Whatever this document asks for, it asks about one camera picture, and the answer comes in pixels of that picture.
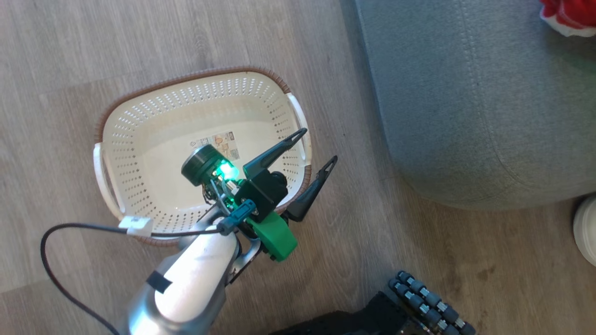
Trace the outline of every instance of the black cable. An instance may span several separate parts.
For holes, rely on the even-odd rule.
[[[41,252],[41,262],[44,265],[45,272],[48,274],[49,279],[54,283],[56,288],[62,293],[68,300],[74,303],[76,306],[81,308],[85,313],[92,316],[94,319],[99,321],[102,325],[104,325],[112,334],[120,335],[116,328],[112,324],[110,324],[106,319],[101,317],[101,315],[95,313],[91,308],[87,307],[84,303],[80,302],[78,299],[72,296],[65,288],[60,284],[58,278],[54,275],[52,270],[49,268],[48,257],[46,255],[46,242],[48,241],[48,237],[50,234],[55,232],[56,230],[64,229],[64,228],[84,228],[84,229],[93,229],[93,230],[101,230],[101,231],[108,231],[108,232],[115,232],[118,234],[126,234],[126,229],[124,228],[117,228],[117,227],[110,227],[110,226],[102,226],[102,225],[95,225],[95,224],[80,224],[80,223],[69,223],[69,224],[59,224],[55,225],[52,228],[48,229],[44,236],[41,238],[41,244],[39,246]],[[203,234],[217,234],[221,231],[219,229],[215,230],[208,230],[208,231],[186,231],[186,232],[176,232],[176,233],[152,233],[152,237],[183,237],[183,236],[194,236],[194,235],[203,235]]]

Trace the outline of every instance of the white connector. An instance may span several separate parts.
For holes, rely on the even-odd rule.
[[[143,216],[125,216],[118,228],[126,229],[127,235],[151,237],[153,232],[153,219]]]

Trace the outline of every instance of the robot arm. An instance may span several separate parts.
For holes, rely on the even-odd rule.
[[[305,133],[306,129],[299,130],[246,164],[242,180],[236,179],[233,165],[211,145],[189,157],[182,174],[195,186],[203,186],[204,196],[215,202],[193,230],[217,227],[222,233],[182,238],[182,251],[166,258],[131,300],[118,327],[120,334],[207,334],[224,304],[225,286],[261,251],[277,261],[292,252],[297,242],[288,219],[304,218],[337,162],[334,156],[288,210],[275,213],[287,195],[287,181],[268,167]],[[248,251],[240,252],[232,232],[249,239]]]

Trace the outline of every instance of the black tape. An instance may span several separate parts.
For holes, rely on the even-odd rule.
[[[147,284],[149,284],[155,291],[162,293],[166,291],[166,289],[172,283],[171,281],[167,280],[161,273],[157,271],[153,271],[149,278],[146,280]]]

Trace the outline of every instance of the basket handle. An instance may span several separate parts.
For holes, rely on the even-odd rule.
[[[292,108],[294,108],[294,114],[298,119],[298,128],[306,128],[308,129],[308,124],[306,123],[306,118],[304,117],[304,112],[302,111],[302,107],[298,103],[298,100],[292,93],[287,93],[288,99],[292,104]],[[302,137],[302,144],[304,148],[304,161],[306,165],[311,164],[311,157],[312,157],[312,147],[311,147],[311,136],[310,134],[306,133]]]
[[[97,179],[97,185],[100,187],[101,196],[104,198],[105,204],[108,205],[112,214],[121,221],[124,218],[124,208],[118,205],[118,202],[114,199],[112,192],[108,187],[108,181],[104,173],[104,158],[101,142],[95,143],[95,147],[93,148],[93,168],[95,169],[95,179]]]

